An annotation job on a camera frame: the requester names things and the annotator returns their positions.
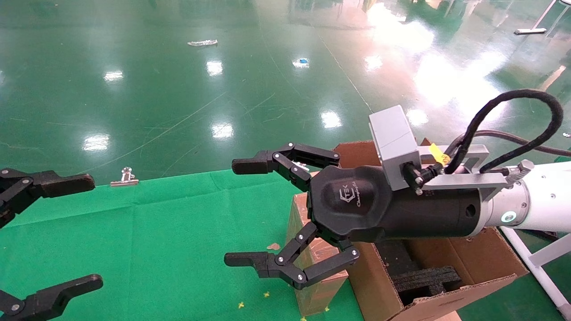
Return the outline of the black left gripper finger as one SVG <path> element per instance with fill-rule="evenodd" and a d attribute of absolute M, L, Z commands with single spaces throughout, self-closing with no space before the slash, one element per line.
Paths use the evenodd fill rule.
<path fill-rule="evenodd" d="M 103 286 L 103 278 L 91 274 L 69 282 L 39 290 L 20 300 L 1 291 L 2 321 L 48 321 L 63 314 L 74 297 L 96 291 Z"/>
<path fill-rule="evenodd" d="M 88 173 L 61 177 L 54 171 L 25 173 L 2 169 L 0 173 L 0 227 L 40 198 L 57 198 L 92 191 L 95 181 Z"/>

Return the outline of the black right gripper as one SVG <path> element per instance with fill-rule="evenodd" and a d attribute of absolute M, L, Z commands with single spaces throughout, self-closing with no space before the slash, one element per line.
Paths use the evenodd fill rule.
<path fill-rule="evenodd" d="M 323 169 L 314 177 L 307 166 Z M 380 166 L 341 169 L 332 150 L 289 143 L 261 150 L 252 158 L 232 160 L 237 175 L 276 172 L 302 192 L 308 191 L 312 222 L 279 252 L 229 252 L 229 267 L 254 268 L 259 278 L 280 278 L 302 290 L 355 264 L 360 252 L 353 242 L 384 239 L 449 238 L 471 235 L 480 218 L 477 189 L 441 189 L 416 194 L 411 188 L 393 191 Z M 307 268 L 294 262 L 317 237 L 340 250 Z"/>

